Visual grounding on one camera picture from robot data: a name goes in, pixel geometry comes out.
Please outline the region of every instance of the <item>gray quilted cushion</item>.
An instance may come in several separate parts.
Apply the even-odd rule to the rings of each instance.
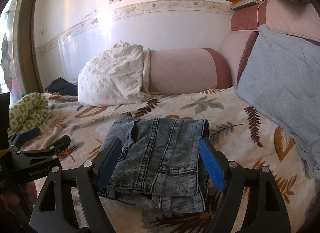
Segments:
[[[320,180],[320,47],[267,25],[259,31],[236,93],[294,139]]]

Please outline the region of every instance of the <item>green checkered fabric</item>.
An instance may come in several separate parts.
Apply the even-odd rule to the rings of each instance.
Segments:
[[[48,117],[48,101],[39,93],[28,94],[15,103],[9,111],[8,135],[38,127]]]

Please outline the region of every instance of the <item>metal screw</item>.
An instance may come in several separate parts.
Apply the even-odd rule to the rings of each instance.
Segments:
[[[262,167],[262,171],[263,172],[269,172],[270,170],[269,170],[269,168],[267,166],[263,166]]]
[[[59,166],[55,166],[51,169],[52,172],[57,172],[60,170],[60,167]]]
[[[83,166],[84,167],[90,167],[92,165],[92,162],[91,161],[85,161],[84,163],[83,163]]]
[[[238,164],[234,161],[229,162],[229,166],[232,168],[236,168],[238,166]]]

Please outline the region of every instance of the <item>bed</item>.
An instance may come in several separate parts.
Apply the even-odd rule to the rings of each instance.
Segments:
[[[310,206],[317,197],[318,185],[299,157],[293,140],[271,120],[259,114],[229,89],[210,89],[200,93],[154,95],[147,102],[110,107],[84,107],[75,96],[44,94],[51,117],[40,126],[41,134],[24,145],[24,150],[44,149],[67,134],[71,144],[59,154],[64,169],[80,166],[98,153],[110,126],[123,112],[134,117],[173,119],[207,118],[210,139],[217,150],[243,167],[270,167],[278,183],[289,214],[292,232],[303,225]],[[45,178],[36,181],[38,192]],[[85,226],[77,190],[72,189],[76,216]],[[248,200],[248,190],[239,210],[233,232],[241,228]],[[202,213],[177,214],[140,207],[101,198],[116,232],[201,232],[213,216],[220,193],[212,183]]]

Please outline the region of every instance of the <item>wall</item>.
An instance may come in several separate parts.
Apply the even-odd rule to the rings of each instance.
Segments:
[[[79,70],[86,61],[91,59],[91,56],[109,49],[119,39],[140,43],[151,49],[211,47],[218,50],[229,32],[230,13],[212,13],[210,10],[201,11],[198,9],[186,12],[190,6],[176,8],[176,10],[158,10],[150,14],[133,15],[118,21],[111,20],[114,16],[112,14],[116,12],[117,8],[149,1],[159,0],[124,0],[110,4],[108,0],[36,0],[34,40],[38,51],[38,66],[41,66],[39,71],[43,86],[46,86],[52,78],[58,77],[58,75],[75,79]],[[225,0],[198,1],[195,3],[205,4],[204,1],[226,3]],[[96,21],[91,26],[94,29],[81,31],[82,45],[79,46],[79,41],[75,42],[75,36],[73,36],[75,31],[72,28],[77,24],[84,25],[88,19],[92,20],[91,22]],[[63,44],[67,42],[68,46],[61,43],[65,31],[69,35],[68,40]],[[43,53],[44,47],[49,45],[59,47],[59,49],[53,48],[54,52]],[[90,52],[87,53],[86,58],[79,61],[78,57],[83,55],[84,46]],[[55,67],[57,70],[50,74],[49,66]]]

